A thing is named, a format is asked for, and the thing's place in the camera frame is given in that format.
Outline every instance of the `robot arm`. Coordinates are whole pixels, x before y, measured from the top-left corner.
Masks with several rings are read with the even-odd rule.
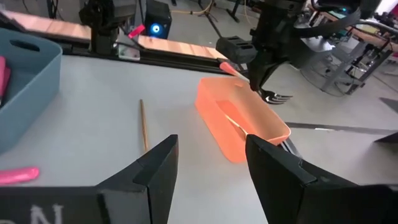
[[[251,43],[257,54],[250,62],[246,62],[253,91],[261,93],[261,87],[279,65],[290,62],[300,68],[311,58],[321,56],[319,52],[331,50],[332,47],[323,37],[345,27],[369,24],[393,34],[398,32],[382,24],[365,21],[373,15],[380,0],[318,0],[317,2],[311,0],[313,7],[319,11],[346,8],[353,13],[318,27],[296,27],[295,23],[306,3],[306,0],[265,0],[260,5],[261,15],[258,25],[250,32]]]

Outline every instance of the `blue plastic bin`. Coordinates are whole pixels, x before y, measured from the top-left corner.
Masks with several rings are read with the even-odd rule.
[[[0,29],[0,55],[11,69],[0,108],[0,154],[10,150],[59,91],[61,47]]]

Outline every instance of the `gray table surface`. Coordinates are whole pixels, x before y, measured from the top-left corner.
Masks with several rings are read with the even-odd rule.
[[[200,78],[215,74],[62,58],[60,93],[0,170],[38,166],[23,186],[96,185],[144,153],[139,99],[150,147],[178,134],[179,163],[169,223],[267,223],[246,163],[232,164],[195,109]]]

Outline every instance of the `orange plastic container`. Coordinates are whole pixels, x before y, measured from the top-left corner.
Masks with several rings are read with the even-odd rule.
[[[240,78],[202,78],[195,106],[231,162],[246,160],[246,133],[274,145],[290,136],[290,128]]]

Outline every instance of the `wooden chopstick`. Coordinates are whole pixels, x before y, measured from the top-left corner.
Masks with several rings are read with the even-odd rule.
[[[142,136],[144,137],[144,149],[145,152],[149,150],[148,135],[147,135],[147,123],[145,118],[144,100],[139,100],[141,106],[141,123],[142,123]]]

